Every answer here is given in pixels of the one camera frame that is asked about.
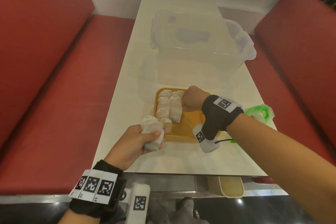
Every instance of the white table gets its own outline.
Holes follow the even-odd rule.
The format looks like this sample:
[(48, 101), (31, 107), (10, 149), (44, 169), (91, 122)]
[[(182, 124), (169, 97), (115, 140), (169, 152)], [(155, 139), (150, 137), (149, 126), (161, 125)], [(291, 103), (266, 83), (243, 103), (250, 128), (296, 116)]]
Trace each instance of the white table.
[[(158, 89), (176, 88), (174, 85), (161, 85), (155, 80), (143, 78), (144, 65), (155, 66), (155, 63), (151, 64), (151, 60), (156, 57), (157, 51), (149, 45), (150, 32), (152, 19), (161, 9), (221, 18), (213, 0), (141, 0), (93, 165), (106, 156), (128, 126), (139, 124), (145, 116), (153, 115), (154, 98)], [(244, 108), (263, 103), (245, 65), (239, 68), (229, 84), (229, 87), (212, 89), (210, 92), (233, 99)], [(162, 150), (141, 156), (127, 172), (266, 175), (237, 144), (229, 142), (221, 143), (219, 149), (208, 154), (202, 152), (199, 144), (167, 142)]]

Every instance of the black cable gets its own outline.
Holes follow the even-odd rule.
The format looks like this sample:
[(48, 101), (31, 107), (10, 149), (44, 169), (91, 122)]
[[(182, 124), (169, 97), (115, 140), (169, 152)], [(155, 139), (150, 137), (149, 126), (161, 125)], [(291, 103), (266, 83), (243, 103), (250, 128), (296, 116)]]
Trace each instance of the black cable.
[(232, 141), (233, 139), (225, 139), (225, 140), (219, 140), (219, 141), (216, 141), (215, 143), (219, 143), (219, 142), (224, 142), (224, 141)]

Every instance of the red booth bench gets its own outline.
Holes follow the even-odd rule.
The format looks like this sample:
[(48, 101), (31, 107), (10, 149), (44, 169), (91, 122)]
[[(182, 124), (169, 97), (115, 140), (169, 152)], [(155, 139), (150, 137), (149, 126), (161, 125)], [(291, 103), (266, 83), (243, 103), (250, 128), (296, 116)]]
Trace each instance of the red booth bench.
[[(92, 15), (91, 0), (0, 4), (0, 195), (69, 193), (91, 168), (134, 20)], [(246, 62), (278, 130), (333, 164), (310, 116), (335, 145), (335, 18), (318, 0), (281, 0)]]

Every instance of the orange plastic tray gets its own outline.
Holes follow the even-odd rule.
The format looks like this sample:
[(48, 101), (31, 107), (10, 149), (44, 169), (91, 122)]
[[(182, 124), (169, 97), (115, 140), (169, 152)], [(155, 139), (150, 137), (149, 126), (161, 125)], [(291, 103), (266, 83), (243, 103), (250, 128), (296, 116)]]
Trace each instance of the orange plastic tray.
[[(175, 89), (175, 88), (162, 88), (156, 92), (155, 103), (154, 103), (154, 113), (153, 116), (156, 117), (156, 109), (158, 106), (158, 97), (162, 90), (177, 91), (182, 90), (184, 92), (187, 89)], [(205, 122), (205, 117), (202, 111), (195, 112), (182, 112), (181, 122), (178, 124), (173, 124), (170, 135), (166, 135), (166, 141), (181, 142), (181, 143), (198, 143), (197, 139), (193, 134), (193, 128), (198, 124), (203, 124)]]

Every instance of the dark tile floor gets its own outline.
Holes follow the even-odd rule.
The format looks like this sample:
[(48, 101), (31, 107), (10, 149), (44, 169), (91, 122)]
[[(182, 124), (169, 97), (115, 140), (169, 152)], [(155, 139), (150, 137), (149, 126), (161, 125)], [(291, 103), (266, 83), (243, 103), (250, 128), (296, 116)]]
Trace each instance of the dark tile floor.
[[(210, 224), (316, 224), (289, 196), (198, 198), (195, 209)], [(0, 205), (1, 224), (56, 224), (68, 203)]]

